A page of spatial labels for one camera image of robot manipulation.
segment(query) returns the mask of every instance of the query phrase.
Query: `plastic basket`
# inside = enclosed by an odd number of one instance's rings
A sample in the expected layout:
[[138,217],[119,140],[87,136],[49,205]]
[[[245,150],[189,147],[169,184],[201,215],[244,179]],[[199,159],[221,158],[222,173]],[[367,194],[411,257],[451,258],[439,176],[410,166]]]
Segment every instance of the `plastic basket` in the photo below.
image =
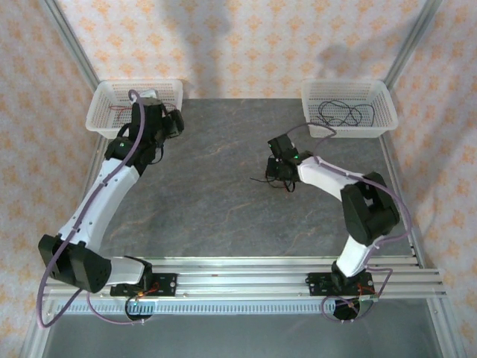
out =
[[131,109],[114,110],[112,106],[130,107],[127,93],[136,90],[141,93],[147,90],[156,90],[159,99],[168,110],[182,107],[183,88],[179,80],[117,80],[103,81],[99,84],[92,97],[88,114],[86,115],[86,129],[98,132],[108,139],[116,138],[119,129],[131,120]]
[[[333,126],[337,138],[375,138],[386,131],[397,128],[398,120],[391,95],[385,84],[376,80],[304,80],[301,87],[303,112],[307,122],[322,123],[318,108],[325,101],[342,101],[349,106],[370,104],[373,108],[359,107],[362,120],[357,126]],[[344,118],[349,110],[335,106],[326,106],[322,110],[325,116]],[[314,138],[329,134],[326,128],[310,126],[310,135]]]

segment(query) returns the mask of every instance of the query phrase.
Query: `aluminum frame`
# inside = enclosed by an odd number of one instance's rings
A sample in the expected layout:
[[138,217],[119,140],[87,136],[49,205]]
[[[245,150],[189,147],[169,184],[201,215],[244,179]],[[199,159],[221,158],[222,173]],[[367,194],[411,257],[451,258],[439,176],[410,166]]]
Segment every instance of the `aluminum frame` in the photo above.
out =
[[[405,40],[396,60],[393,63],[385,83],[391,89],[396,83],[402,70],[405,68],[408,59],[414,52],[417,44],[424,35],[429,23],[437,12],[442,0],[428,0],[421,10],[417,21]],[[95,73],[88,57],[84,53],[77,37],[72,31],[67,18],[55,0],[40,0],[45,12],[51,18],[55,28],[60,33],[62,41],[75,59],[80,72],[86,79],[88,86],[95,90],[99,84],[98,76]],[[401,194],[401,188],[391,159],[389,148],[386,144],[387,136],[381,137],[383,153],[385,155],[388,169],[391,174],[391,181],[394,189]],[[89,172],[85,180],[83,193],[91,187],[101,166],[104,151],[108,141],[98,136],[96,151],[92,155],[89,165]],[[377,257],[370,261],[371,265],[387,266],[394,269],[394,274],[382,296],[383,299],[393,298],[428,298],[429,310],[432,314],[434,326],[441,350],[445,357],[465,357],[464,348],[458,338],[455,321],[452,314],[449,314],[450,306],[444,298],[445,290],[440,280],[438,270],[424,268],[425,261],[419,237],[413,231],[410,240],[413,255],[410,257]],[[305,273],[311,271],[329,271],[331,262],[335,258],[168,258],[161,260],[151,260],[154,270],[164,269],[180,271],[179,286],[177,292],[182,296],[179,301],[190,301],[201,299],[208,301],[212,298],[224,298],[228,295],[230,300],[240,300],[240,297],[256,297],[263,299],[265,296],[259,288],[266,286],[267,295],[274,300],[280,301],[284,297],[294,297],[294,300],[316,301],[316,298],[307,296],[306,285],[302,280]],[[382,276],[375,274],[376,288],[379,287]],[[51,315],[55,305],[61,299],[68,298],[74,291],[72,287],[53,281],[48,282],[48,292],[46,295],[46,312]],[[107,292],[102,292],[101,296],[94,297],[94,300],[109,300]],[[48,330],[41,330],[33,320],[28,331],[27,340],[22,349],[21,357],[38,357],[37,352],[41,352],[48,337]]]

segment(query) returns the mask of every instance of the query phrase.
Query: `orange patterned wallpaper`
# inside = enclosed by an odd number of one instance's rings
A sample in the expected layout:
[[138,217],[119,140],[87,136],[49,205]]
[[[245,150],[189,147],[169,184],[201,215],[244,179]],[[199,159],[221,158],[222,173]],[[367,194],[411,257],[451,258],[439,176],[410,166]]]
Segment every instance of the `orange patterned wallpaper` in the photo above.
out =
[[477,357],[477,7],[445,1],[397,83],[392,133],[427,259]]
[[384,78],[425,0],[59,0],[101,80],[191,98],[299,98],[304,78]]
[[17,357],[45,269],[37,245],[78,204],[92,93],[38,0],[0,1],[0,357]]

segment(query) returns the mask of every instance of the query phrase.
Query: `gray tabletop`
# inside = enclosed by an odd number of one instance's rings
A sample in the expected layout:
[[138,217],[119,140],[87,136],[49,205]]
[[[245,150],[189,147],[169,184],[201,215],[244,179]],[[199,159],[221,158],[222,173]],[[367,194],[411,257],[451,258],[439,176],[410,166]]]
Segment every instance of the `gray tabletop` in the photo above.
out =
[[[101,246],[107,256],[257,257],[338,256],[347,239],[341,203],[299,183],[295,192],[262,179],[267,141],[304,123],[297,99],[186,100],[186,129],[165,143],[163,160],[149,166],[121,202]],[[312,150],[307,128],[290,135]],[[380,173],[391,185],[378,139],[330,139],[329,162]],[[403,226],[395,228],[402,231]],[[409,255],[406,240],[378,255]]]

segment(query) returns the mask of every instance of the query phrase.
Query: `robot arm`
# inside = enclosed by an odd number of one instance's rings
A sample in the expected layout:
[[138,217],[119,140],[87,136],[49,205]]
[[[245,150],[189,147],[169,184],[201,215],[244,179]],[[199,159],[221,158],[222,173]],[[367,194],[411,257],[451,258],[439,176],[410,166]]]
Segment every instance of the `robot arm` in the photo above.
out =
[[349,236],[339,258],[332,265],[332,281],[341,291],[364,273],[375,241],[391,232],[399,223],[393,199],[382,190],[355,178],[367,178],[385,186],[381,175],[348,172],[332,164],[320,165],[312,153],[298,153],[286,134],[268,142],[274,157],[268,160],[266,175],[284,181],[316,186],[341,201]]
[[[108,145],[100,173],[83,202],[56,236],[44,235],[41,238],[38,248],[48,265],[65,238],[75,232],[56,261],[50,277],[92,293],[107,285],[120,283],[138,290],[150,289],[151,264],[133,257],[109,260],[99,255],[104,231],[123,197],[154,160],[157,150],[162,152],[165,140],[178,136],[184,129],[179,110],[168,112],[156,98],[142,98],[142,103],[145,111],[143,132],[128,162],[104,183],[104,179],[127,158],[139,136],[140,110],[137,103],[133,104],[131,123],[124,125]],[[127,129],[129,136],[125,137],[123,134]],[[92,203],[81,218],[84,207]]]

